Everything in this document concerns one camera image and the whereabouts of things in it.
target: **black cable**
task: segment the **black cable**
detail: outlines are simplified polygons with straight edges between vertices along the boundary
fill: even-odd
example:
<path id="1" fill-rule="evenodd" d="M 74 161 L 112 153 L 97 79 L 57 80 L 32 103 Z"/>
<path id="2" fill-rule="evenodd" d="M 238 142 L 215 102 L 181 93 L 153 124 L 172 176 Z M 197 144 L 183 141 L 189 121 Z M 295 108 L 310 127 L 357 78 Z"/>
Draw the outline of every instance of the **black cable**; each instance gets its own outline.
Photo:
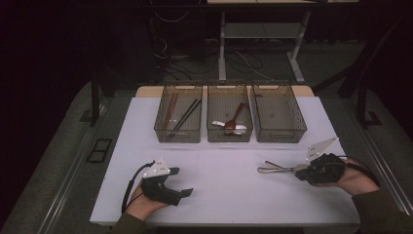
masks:
<path id="1" fill-rule="evenodd" d="M 172 72 L 168 72 L 168 71 L 165 71 L 165 70 L 163 70 L 163 72 L 165 72 L 167 75 L 170 75 L 170 76 L 172 76 L 173 78 L 175 78 L 175 80 L 180 80 L 177 76 L 175 76 Z"/>
<path id="2" fill-rule="evenodd" d="M 139 198 L 140 196 L 142 196 L 142 194 L 143 194 L 143 193 L 137 195 L 137 196 L 134 197 L 132 200 L 130 200 L 130 202 L 127 204 L 127 207 L 128 207 L 134 200 L 136 200 L 137 198 Z"/>
<path id="3" fill-rule="evenodd" d="M 127 202 L 129 199 L 129 196 L 131 194 L 131 189 L 133 188 L 133 184 L 134 184 L 134 180 L 136 179 L 137 175 L 139 175 L 139 173 L 145 169 L 145 168 L 150 168 L 152 167 L 152 165 L 155 164 L 155 161 L 153 161 L 152 163 L 148 163 L 143 165 L 142 167 L 140 167 L 136 173 L 133 175 L 133 178 L 130 180 L 129 184 L 128 184 L 128 188 L 127 191 L 125 192 L 125 196 L 124 196 L 124 201 L 122 202 L 122 213 L 125 212 L 125 210 L 127 209 Z"/>
<path id="4" fill-rule="evenodd" d="M 191 75 L 190 75 L 190 74 L 187 74 L 187 73 L 186 73 L 185 71 L 183 71 L 183 70 L 180 70 L 180 69 L 178 69 L 178 68 L 174 68 L 174 67 L 171 67 L 171 66 L 166 66 L 165 68 L 168 68 L 168 69 L 172 69 L 172 70 L 178 71 L 178 72 L 180 72 L 180 73 L 184 74 L 186 77 L 188 77 L 188 79 L 189 79 L 189 80 L 192 80 Z"/>

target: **dark background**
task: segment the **dark background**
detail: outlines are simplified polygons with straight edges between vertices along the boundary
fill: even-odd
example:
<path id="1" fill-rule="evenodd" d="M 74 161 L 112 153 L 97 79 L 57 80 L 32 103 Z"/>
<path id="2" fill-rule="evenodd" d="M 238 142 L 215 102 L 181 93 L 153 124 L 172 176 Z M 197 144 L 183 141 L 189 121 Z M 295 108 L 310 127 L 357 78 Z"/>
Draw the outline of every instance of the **dark background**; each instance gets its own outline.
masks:
<path id="1" fill-rule="evenodd" d="M 375 7 L 365 6 L 372 2 Z M 314 11 L 306 40 L 368 42 L 386 31 L 408 2 L 362 1 L 352 10 Z M 412 16 L 403 18 L 366 75 L 372 80 L 371 89 L 411 137 L 413 38 L 406 30 L 411 28 Z M 188 40 L 189 48 L 197 48 L 194 45 L 202 37 L 217 34 L 214 23 L 219 21 L 205 24 L 207 17 L 195 17 L 198 24 L 187 22 L 196 32 L 188 38 L 168 35 L 166 29 L 162 33 L 177 37 L 176 41 Z M 159 80 L 147 18 L 132 10 L 79 9 L 73 1 L 0 1 L 0 227 L 92 71 L 108 96 Z"/>

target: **white spoon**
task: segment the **white spoon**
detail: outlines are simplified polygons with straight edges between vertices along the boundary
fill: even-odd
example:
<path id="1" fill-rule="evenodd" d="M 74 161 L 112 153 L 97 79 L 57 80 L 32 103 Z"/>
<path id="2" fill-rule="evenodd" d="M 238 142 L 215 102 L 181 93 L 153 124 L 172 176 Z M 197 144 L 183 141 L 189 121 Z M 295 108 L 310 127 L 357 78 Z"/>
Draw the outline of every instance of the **white spoon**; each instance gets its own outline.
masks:
<path id="1" fill-rule="evenodd" d="M 212 125 L 218 125 L 218 126 L 224 127 L 225 123 L 222 123 L 222 122 L 219 122 L 219 121 L 212 121 Z M 242 135 L 244 133 L 246 133 L 246 126 L 244 126 L 244 125 L 236 125 L 235 126 L 234 134 Z"/>

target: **gray floor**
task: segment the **gray floor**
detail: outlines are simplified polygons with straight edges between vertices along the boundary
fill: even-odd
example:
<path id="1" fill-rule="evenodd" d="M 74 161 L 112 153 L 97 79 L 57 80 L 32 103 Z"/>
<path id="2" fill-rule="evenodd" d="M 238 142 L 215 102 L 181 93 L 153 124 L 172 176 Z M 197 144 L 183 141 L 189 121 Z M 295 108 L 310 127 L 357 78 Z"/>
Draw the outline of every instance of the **gray floor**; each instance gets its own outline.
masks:
<path id="1" fill-rule="evenodd" d="M 246 59 L 262 75 L 293 82 L 285 57 L 285 52 L 292 48 L 291 43 L 249 43 L 248 52 L 240 44 L 228 44 L 226 59 L 233 66 L 227 65 L 227 79 L 260 78 L 259 74 L 245 66 Z M 357 42 L 303 44 L 297 60 L 301 64 L 306 85 L 314 86 L 341 71 L 355 60 L 362 48 L 363 44 Z M 216 57 L 210 56 L 203 61 L 177 59 L 175 63 L 191 70 L 193 79 L 217 79 L 215 61 Z M 187 78 L 176 70 L 173 75 Z M 336 92 L 339 86 L 340 82 L 333 84 L 320 92 L 319 96 L 346 154 L 366 162 L 380 177 L 384 189 L 388 189 L 386 181 L 389 174 L 384 174 L 375 166 L 377 154 L 383 156 L 393 173 L 390 176 L 395 177 L 407 200 L 413 201 L 413 179 L 409 176 L 413 166 L 411 139 L 371 92 L 368 94 L 367 110 L 374 111 L 383 125 L 369 127 L 367 131 L 362 129 L 355 118 L 354 99 L 338 98 Z M 108 227 L 90 223 L 89 218 L 133 95 L 134 91 L 121 91 L 115 97 L 103 97 L 102 117 L 91 128 L 89 122 L 84 122 L 87 120 L 84 115 L 91 109 L 90 85 L 79 92 L 2 233 L 104 233 L 109 230 Z M 101 164 L 87 163 L 85 159 L 98 138 L 112 139 L 109 154 Z M 354 232 L 354 227 L 304 228 L 306 234 Z"/>

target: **metal tongs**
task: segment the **metal tongs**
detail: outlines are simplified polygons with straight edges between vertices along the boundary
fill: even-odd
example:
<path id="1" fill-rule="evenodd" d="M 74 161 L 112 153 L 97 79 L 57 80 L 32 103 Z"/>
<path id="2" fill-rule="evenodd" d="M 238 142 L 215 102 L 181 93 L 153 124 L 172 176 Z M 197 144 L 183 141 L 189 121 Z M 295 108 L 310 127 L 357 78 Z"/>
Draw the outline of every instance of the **metal tongs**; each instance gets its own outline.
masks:
<path id="1" fill-rule="evenodd" d="M 270 161 L 265 161 L 266 165 L 271 166 L 271 168 L 262 168 L 259 167 L 257 169 L 258 173 L 262 173 L 262 174 L 270 174 L 270 173 L 290 173 L 290 174 L 294 174 L 296 175 L 297 172 L 302 171 L 302 170 L 306 170 L 310 165 L 306 165 L 306 164 L 300 164 L 296 167 L 293 168 L 284 168 L 280 165 L 277 165 L 275 163 L 272 163 Z"/>

